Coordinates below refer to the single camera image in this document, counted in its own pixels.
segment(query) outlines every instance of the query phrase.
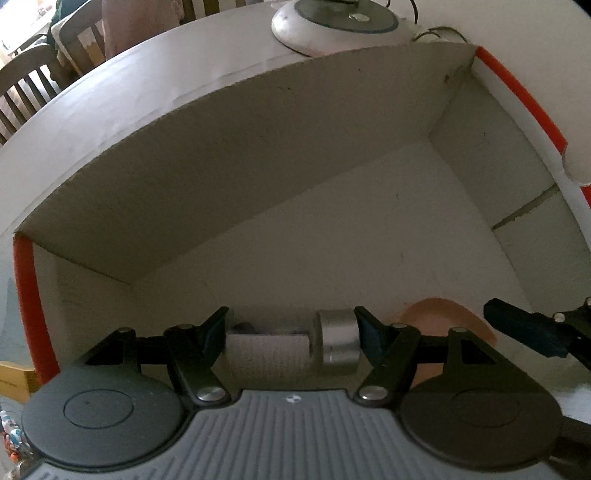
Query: lamp base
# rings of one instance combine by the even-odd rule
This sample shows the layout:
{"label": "lamp base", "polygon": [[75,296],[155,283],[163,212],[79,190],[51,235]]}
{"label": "lamp base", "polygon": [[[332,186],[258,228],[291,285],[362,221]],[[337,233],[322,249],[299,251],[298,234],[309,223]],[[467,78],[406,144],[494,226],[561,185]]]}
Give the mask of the lamp base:
{"label": "lamp base", "polygon": [[273,16],[271,29],[285,46],[309,57],[405,44],[415,35],[414,24],[371,0],[291,0]]}

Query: silver cylinder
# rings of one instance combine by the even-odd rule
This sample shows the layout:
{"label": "silver cylinder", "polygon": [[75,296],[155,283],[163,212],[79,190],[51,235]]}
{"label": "silver cylinder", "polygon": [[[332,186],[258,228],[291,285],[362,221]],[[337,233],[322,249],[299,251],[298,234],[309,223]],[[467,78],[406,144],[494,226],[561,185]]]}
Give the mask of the silver cylinder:
{"label": "silver cylinder", "polygon": [[317,330],[322,342],[322,373],[354,374],[359,364],[359,327],[355,312],[319,310]]}

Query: small cylindrical object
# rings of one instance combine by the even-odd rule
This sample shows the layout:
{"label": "small cylindrical object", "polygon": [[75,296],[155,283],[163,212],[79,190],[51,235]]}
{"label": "small cylindrical object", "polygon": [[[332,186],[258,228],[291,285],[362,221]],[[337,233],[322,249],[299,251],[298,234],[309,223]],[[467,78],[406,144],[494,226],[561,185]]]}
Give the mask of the small cylindrical object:
{"label": "small cylindrical object", "polygon": [[18,428],[17,422],[12,419],[6,410],[0,411],[0,419],[2,419],[2,428],[6,433],[10,433],[11,430]]}
{"label": "small cylindrical object", "polygon": [[359,389],[359,396],[367,401],[384,400],[388,394],[388,390],[379,385],[367,385]]}
{"label": "small cylindrical object", "polygon": [[308,335],[226,335],[226,358],[239,380],[285,380],[308,375],[311,367]]}
{"label": "small cylindrical object", "polygon": [[13,468],[4,476],[4,480],[21,480],[25,478],[25,476],[29,473],[33,465],[34,461],[31,459],[21,460],[17,463],[15,468]]}
{"label": "small cylindrical object", "polygon": [[20,428],[12,429],[8,438],[10,438],[12,445],[19,447],[22,443],[22,430]]}
{"label": "small cylindrical object", "polygon": [[353,310],[319,310],[317,330],[322,342],[324,374],[354,374],[359,364],[359,327]]}
{"label": "small cylindrical object", "polygon": [[203,387],[197,392],[197,398],[204,402],[218,402],[223,400],[227,394],[222,387]]}

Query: chair backrest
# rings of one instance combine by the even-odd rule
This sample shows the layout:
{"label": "chair backrest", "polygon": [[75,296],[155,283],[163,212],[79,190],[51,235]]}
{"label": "chair backrest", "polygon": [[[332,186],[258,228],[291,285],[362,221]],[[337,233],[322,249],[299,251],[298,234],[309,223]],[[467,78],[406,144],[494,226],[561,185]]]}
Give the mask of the chair backrest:
{"label": "chair backrest", "polygon": [[72,57],[82,74],[86,74],[97,66],[80,41],[79,35],[90,29],[100,52],[105,58],[105,39],[96,26],[103,18],[102,0],[89,0],[72,13],[61,26],[59,36],[62,45]]}
{"label": "chair backrest", "polygon": [[[67,85],[68,79],[57,61],[56,51],[47,44],[30,47],[10,60],[0,69],[0,100],[4,100],[5,108],[9,109],[2,111],[0,108],[0,121],[6,131],[10,135],[14,134],[27,121],[27,117],[37,113]],[[15,99],[22,102],[26,112],[20,110]],[[0,133],[0,144],[4,145],[6,141],[7,136]]]}
{"label": "chair backrest", "polygon": [[195,8],[193,6],[193,0],[183,0],[183,12],[184,18],[182,20],[182,23],[188,23],[192,22],[193,20],[197,20],[197,17],[195,15]]}
{"label": "chair backrest", "polygon": [[262,2],[263,0],[183,0],[183,4],[191,3],[191,10],[196,18],[208,17],[220,13],[220,11],[231,8],[244,7],[251,3]]}

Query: black circular pad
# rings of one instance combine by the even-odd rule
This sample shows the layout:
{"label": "black circular pad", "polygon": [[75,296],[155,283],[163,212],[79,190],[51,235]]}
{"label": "black circular pad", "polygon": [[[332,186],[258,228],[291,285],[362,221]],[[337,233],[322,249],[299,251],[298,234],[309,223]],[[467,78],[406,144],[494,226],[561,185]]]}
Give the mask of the black circular pad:
{"label": "black circular pad", "polygon": [[117,390],[87,390],[67,401],[64,415],[85,429],[107,429],[125,421],[134,410],[134,402]]}
{"label": "black circular pad", "polygon": [[556,400],[545,391],[481,383],[474,388],[442,375],[416,386],[401,403],[403,425],[425,449],[474,470],[512,469],[547,457],[562,423]]}
{"label": "black circular pad", "polygon": [[68,368],[25,405],[24,433],[44,456],[77,468],[142,459],[179,430],[177,394],[122,365]]}

